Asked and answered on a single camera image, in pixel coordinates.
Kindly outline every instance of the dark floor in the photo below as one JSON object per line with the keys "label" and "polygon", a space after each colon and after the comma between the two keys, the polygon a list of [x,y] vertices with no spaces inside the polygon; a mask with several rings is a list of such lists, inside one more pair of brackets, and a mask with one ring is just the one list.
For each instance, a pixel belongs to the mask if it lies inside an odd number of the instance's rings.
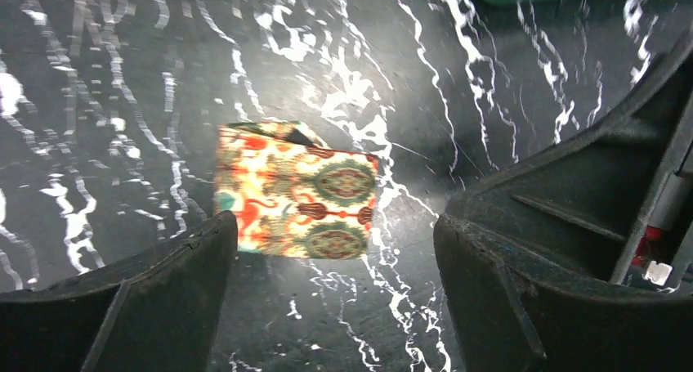
{"label": "dark floor", "polygon": [[215,127],[298,119],[381,158],[367,259],[241,254],[210,370],[463,370],[450,195],[609,111],[693,0],[0,0],[0,291],[199,224]]}

